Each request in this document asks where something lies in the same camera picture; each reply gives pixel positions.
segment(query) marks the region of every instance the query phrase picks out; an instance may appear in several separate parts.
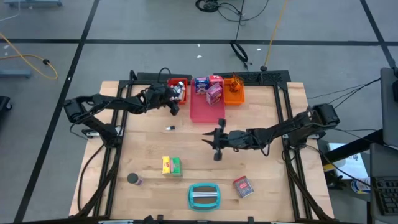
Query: concrete floor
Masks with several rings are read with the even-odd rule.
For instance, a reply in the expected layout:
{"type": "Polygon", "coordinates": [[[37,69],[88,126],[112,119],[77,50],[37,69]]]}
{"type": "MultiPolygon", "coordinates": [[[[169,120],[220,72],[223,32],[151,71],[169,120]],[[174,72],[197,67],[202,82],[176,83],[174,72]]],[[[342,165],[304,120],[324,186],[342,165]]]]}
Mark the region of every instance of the concrete floor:
{"type": "MultiPolygon", "coordinates": [[[[33,44],[15,46],[25,54],[45,57],[57,68],[60,78],[47,80],[34,73],[31,79],[1,79],[0,95],[11,97],[14,108],[3,119],[0,130],[0,223],[12,222],[39,154],[63,83],[70,69],[94,0],[68,0],[63,7],[21,9],[20,16],[0,22],[0,32],[10,39],[73,39],[75,44],[33,44]]],[[[101,0],[88,39],[128,40],[229,40],[237,23],[217,13],[204,13],[194,0],[101,0]]],[[[241,1],[228,1],[235,6],[241,1]]],[[[367,0],[385,41],[398,41],[395,0],[367,0]]],[[[257,14],[265,1],[247,0],[244,13],[257,14]]],[[[270,0],[258,18],[239,31],[243,40],[269,40],[283,1],[270,0]]],[[[0,19],[17,12],[0,4],[0,19]]],[[[371,41],[377,38],[359,0],[289,1],[276,40],[371,41]]],[[[0,44],[0,56],[14,55],[0,44]]],[[[267,45],[244,45],[250,71],[259,70],[267,45]]],[[[398,58],[398,47],[389,47],[398,58]]],[[[40,61],[34,64],[52,75],[40,61]]],[[[289,70],[293,82],[304,82],[307,96],[316,96],[366,83],[379,77],[389,64],[380,46],[273,45],[269,70],[289,70]]],[[[85,44],[68,91],[68,98],[92,95],[104,80],[128,77],[136,72],[172,73],[195,77],[215,72],[244,72],[242,63],[227,44],[85,44]]],[[[0,61],[0,68],[28,68],[19,59],[0,61]]],[[[309,100],[329,102],[335,96],[309,100]]],[[[380,86],[375,83],[342,104],[341,129],[381,128],[380,86]]],[[[70,134],[70,123],[62,111],[44,166],[24,221],[65,218],[78,178],[85,141],[70,134]]],[[[329,131],[325,140],[350,142],[350,135],[329,131]]],[[[335,217],[347,222],[366,222],[366,204],[358,199],[330,192],[335,217]]]]}

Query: pink plastic bin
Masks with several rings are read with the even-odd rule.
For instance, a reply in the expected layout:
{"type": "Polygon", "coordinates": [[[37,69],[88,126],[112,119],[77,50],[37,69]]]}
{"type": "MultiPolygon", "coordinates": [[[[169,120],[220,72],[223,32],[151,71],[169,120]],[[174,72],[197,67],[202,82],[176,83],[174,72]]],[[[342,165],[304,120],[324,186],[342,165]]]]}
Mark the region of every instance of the pink plastic bin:
{"type": "Polygon", "coordinates": [[[225,119],[224,94],[220,101],[210,106],[206,101],[206,95],[195,93],[195,79],[191,79],[191,107],[190,117],[194,123],[216,123],[218,119],[225,119]]]}

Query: orange container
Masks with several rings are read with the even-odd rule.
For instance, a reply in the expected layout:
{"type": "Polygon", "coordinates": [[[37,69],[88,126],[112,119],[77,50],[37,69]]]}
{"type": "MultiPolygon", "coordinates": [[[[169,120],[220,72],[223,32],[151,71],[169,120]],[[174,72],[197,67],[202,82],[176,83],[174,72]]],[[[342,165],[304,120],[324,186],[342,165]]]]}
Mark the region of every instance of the orange container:
{"type": "Polygon", "coordinates": [[[186,78],[169,78],[167,80],[167,85],[171,86],[171,85],[177,85],[179,82],[183,82],[184,83],[184,87],[185,87],[185,95],[184,95],[184,99],[182,99],[180,101],[179,104],[184,105],[187,102],[187,86],[188,86],[188,80],[186,78]]]}
{"type": "Polygon", "coordinates": [[[244,103],[244,86],[237,92],[231,92],[229,88],[231,87],[232,78],[224,79],[224,101],[225,105],[241,105],[244,103]]]}

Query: yellow box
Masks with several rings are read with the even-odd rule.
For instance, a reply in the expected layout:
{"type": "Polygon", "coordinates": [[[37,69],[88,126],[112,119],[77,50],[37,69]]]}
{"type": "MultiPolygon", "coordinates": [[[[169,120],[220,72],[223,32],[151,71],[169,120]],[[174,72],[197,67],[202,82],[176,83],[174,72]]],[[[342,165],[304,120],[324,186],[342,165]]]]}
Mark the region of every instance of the yellow box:
{"type": "Polygon", "coordinates": [[[169,174],[170,173],[170,156],[163,156],[163,171],[162,174],[169,174]]]}

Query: wooden table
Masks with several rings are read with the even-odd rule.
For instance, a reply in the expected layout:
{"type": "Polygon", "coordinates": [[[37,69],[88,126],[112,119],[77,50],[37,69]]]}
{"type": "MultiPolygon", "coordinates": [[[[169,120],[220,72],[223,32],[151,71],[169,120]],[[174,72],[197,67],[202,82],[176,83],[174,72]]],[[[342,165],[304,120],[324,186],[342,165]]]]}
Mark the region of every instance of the wooden table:
{"type": "MultiPolygon", "coordinates": [[[[118,82],[103,82],[102,95],[116,96],[118,82]]],[[[134,85],[132,95],[147,86],[134,85]]],[[[288,83],[293,114],[305,111],[308,106],[303,83],[288,83]]],[[[287,117],[283,93],[280,91],[284,119],[287,117]]],[[[241,106],[226,106],[225,132],[246,128],[266,128],[278,123],[273,87],[245,86],[246,102],[241,106]]],[[[180,105],[180,112],[173,117],[168,108],[151,110],[146,114],[129,114],[127,117],[121,161],[114,193],[112,219],[143,219],[148,215],[163,214],[166,220],[225,220],[246,221],[294,221],[289,185],[284,161],[281,158],[282,141],[275,139],[271,152],[264,157],[261,151],[223,150],[223,160],[213,160],[214,150],[201,139],[202,133],[214,130],[216,124],[192,123],[189,117],[190,99],[180,105]],[[175,130],[166,131],[167,126],[175,130]],[[178,156],[182,160],[183,177],[169,178],[162,175],[162,156],[178,156]],[[135,172],[144,178],[143,186],[127,182],[127,176],[135,172]],[[240,199],[234,189],[234,179],[246,175],[254,193],[240,199]],[[187,189],[199,182],[213,182],[221,190],[221,207],[214,212],[194,212],[188,209],[187,189]]],[[[112,110],[104,110],[96,117],[110,123],[112,110]]],[[[86,146],[82,166],[100,147],[99,138],[90,139],[86,146]]],[[[317,146],[315,141],[309,145],[317,146]]],[[[81,194],[84,205],[98,186],[104,149],[89,164],[81,194]]],[[[326,214],[333,217],[328,189],[323,175],[320,155],[315,150],[301,150],[307,188],[326,214]]],[[[297,189],[300,216],[305,218],[301,193],[297,189]]],[[[101,212],[104,213],[108,190],[105,190],[101,212]]],[[[77,185],[70,214],[77,213],[77,185]]]]}

